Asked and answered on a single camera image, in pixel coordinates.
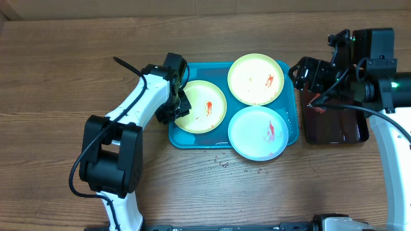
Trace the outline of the yellow plate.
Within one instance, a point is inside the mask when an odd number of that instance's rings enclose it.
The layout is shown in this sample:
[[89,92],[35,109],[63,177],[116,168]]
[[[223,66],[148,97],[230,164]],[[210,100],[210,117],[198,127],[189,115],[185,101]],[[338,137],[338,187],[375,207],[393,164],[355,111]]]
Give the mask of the yellow plate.
[[227,75],[227,84],[238,101],[262,106],[279,97],[284,88],[284,73],[273,58],[252,53],[234,61]]
[[184,87],[191,104],[189,114],[175,120],[175,124],[189,133],[207,133],[218,127],[227,112],[225,95],[215,84],[204,81],[189,81]]

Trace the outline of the yellow plate top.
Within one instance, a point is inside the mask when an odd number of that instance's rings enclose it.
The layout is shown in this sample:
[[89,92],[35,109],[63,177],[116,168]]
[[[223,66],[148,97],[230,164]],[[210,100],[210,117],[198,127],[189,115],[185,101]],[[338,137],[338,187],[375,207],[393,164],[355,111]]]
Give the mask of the yellow plate top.
[[284,88],[284,73],[273,58],[252,53],[234,61],[227,75],[227,84],[238,101],[262,106],[279,97]]

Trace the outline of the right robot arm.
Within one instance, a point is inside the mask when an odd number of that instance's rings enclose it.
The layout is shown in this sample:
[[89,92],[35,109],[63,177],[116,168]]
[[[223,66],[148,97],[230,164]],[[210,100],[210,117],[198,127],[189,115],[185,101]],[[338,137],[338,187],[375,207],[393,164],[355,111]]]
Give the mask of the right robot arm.
[[330,61],[304,56],[288,71],[293,86],[317,93],[311,108],[355,110],[368,118],[387,191],[385,230],[410,230],[410,73],[397,71],[394,29],[329,35]]

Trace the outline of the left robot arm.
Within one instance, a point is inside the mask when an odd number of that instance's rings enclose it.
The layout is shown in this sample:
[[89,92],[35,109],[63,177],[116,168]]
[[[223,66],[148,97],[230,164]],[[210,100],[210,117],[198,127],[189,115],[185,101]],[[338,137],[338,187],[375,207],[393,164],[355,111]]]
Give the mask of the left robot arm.
[[152,117],[168,124],[189,114],[191,105],[183,91],[189,66],[175,53],[168,53],[162,65],[149,64],[141,70],[113,59],[136,74],[138,84],[116,109],[86,121],[69,188],[76,196],[103,201],[109,218],[105,230],[144,230],[136,201],[143,172],[143,131]]

